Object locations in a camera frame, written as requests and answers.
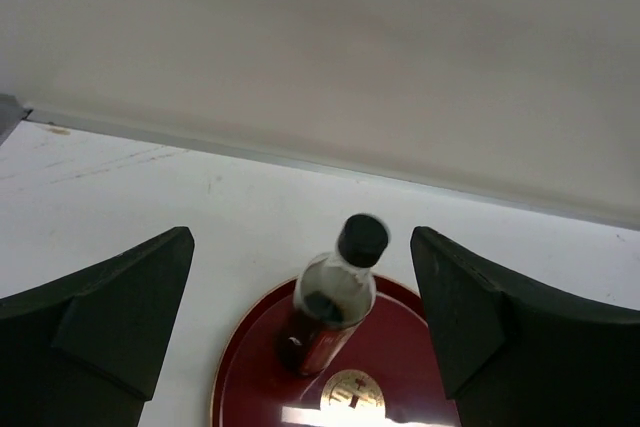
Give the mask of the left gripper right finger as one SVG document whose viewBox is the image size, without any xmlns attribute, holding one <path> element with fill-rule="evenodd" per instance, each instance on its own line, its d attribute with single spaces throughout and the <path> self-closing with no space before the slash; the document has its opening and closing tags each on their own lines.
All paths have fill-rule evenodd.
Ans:
<svg viewBox="0 0 640 427">
<path fill-rule="evenodd" d="M 445 395 L 464 426 L 635 426 L 639 314 L 418 227 L 414 272 Z"/>
</svg>

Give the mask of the clear bottle black cap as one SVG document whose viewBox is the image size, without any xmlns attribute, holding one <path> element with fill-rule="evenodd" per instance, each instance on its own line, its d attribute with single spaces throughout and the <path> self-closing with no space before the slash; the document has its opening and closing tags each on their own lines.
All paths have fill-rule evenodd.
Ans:
<svg viewBox="0 0 640 427">
<path fill-rule="evenodd" d="M 288 370 L 316 376 L 344 347 L 375 304 L 372 269 L 389 240 L 381 219 L 354 214 L 344 222 L 334 249 L 313 258 L 301 272 L 276 337 L 276 353 Z"/>
</svg>

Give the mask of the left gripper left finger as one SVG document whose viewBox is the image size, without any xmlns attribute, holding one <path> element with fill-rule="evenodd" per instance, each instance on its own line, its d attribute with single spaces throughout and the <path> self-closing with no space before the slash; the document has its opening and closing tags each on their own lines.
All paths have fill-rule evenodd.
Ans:
<svg viewBox="0 0 640 427">
<path fill-rule="evenodd" d="M 174 227 L 1 301 L 4 426 L 136 426 L 155 393 L 194 238 Z"/>
</svg>

